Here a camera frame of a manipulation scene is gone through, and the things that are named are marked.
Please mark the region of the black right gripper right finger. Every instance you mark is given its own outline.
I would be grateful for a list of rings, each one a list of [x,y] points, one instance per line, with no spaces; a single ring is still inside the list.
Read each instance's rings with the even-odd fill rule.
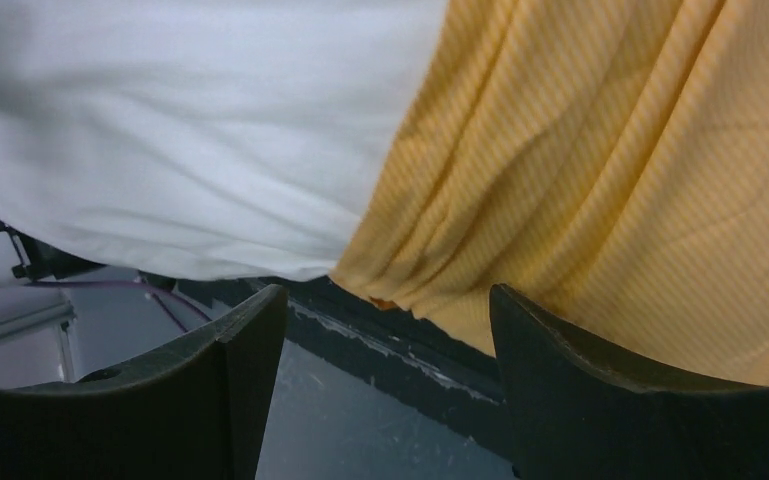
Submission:
[[[769,387],[692,373],[494,286],[489,315],[524,479],[769,479]]]

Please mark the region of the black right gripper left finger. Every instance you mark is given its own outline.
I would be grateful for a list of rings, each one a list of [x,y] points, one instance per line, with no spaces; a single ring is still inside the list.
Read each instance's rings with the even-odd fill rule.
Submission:
[[[78,382],[0,389],[0,479],[252,479],[287,325],[270,285]]]

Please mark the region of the orange Mickey Mouse pillowcase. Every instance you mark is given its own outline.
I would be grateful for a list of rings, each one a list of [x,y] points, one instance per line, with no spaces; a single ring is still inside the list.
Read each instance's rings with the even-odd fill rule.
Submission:
[[[769,385],[769,1],[452,1],[332,280],[486,354],[506,284]]]

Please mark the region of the white pillow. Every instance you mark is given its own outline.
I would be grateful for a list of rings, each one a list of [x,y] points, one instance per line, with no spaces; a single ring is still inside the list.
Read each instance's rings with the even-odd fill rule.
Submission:
[[[0,1],[0,219],[169,277],[332,270],[443,1]]]

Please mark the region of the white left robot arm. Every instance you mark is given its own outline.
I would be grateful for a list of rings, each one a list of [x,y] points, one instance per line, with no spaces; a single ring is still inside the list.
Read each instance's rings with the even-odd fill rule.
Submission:
[[[59,250],[0,220],[0,288],[63,280],[103,266]]]

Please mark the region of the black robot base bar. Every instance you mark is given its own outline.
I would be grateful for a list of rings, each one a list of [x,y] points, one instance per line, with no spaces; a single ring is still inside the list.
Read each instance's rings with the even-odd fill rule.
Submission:
[[[511,461],[514,443],[496,361],[401,310],[380,310],[332,281],[276,279],[288,340]]]

